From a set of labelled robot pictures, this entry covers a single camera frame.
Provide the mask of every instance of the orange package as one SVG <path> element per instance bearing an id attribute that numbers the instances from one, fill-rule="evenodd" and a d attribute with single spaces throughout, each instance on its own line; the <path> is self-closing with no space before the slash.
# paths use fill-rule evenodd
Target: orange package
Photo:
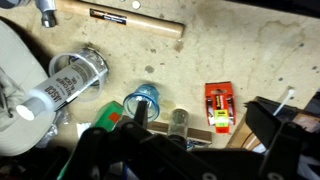
<path id="1" fill-rule="evenodd" d="M 217 134 L 229 133 L 236 124 L 236 109 L 231 82 L 206 83 L 205 105 L 209 126 L 216 127 Z"/>

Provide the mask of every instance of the workbench surface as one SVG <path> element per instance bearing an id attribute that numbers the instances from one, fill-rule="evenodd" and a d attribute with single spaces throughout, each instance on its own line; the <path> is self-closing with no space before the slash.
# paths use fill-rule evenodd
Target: workbench surface
<path id="1" fill-rule="evenodd" d="M 263 96 L 281 101 L 289 86 L 296 89 L 288 104 L 304 108 L 319 88 L 320 19 L 276 12 L 225 1 L 133 0 L 89 2 L 125 9 L 160 19 L 183 23 L 183 38 L 175 40 L 141 30 L 76 14 L 55 12 L 58 26 L 41 26 L 34 2 L 26 7 L 0 10 L 0 16 L 15 22 L 40 48 L 42 64 L 62 52 L 91 46 L 110 66 L 101 96 L 91 102 L 72 102 L 70 123 L 60 125 L 55 143 L 72 147 L 77 142 L 76 123 L 91 122 L 106 103 L 119 103 L 139 85 L 152 83 L 160 92 L 161 113 L 157 121 L 168 122 L 175 108 L 190 114 L 192 128 L 214 132 L 206 121 L 204 84 L 231 81 L 235 92 L 237 120 L 244 103 Z M 212 147 L 225 147 L 228 135 L 213 135 Z"/>

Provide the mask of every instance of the wooden handle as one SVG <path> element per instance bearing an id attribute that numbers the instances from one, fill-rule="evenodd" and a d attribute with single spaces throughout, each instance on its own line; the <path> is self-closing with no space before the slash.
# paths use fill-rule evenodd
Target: wooden handle
<path id="1" fill-rule="evenodd" d="M 115 9 L 107 6 L 95 5 L 75 0 L 55 0 L 56 9 L 84 16 L 91 16 L 117 24 L 133 27 L 154 34 L 179 39 L 182 37 L 184 25 L 143 16 L 140 14 Z"/>

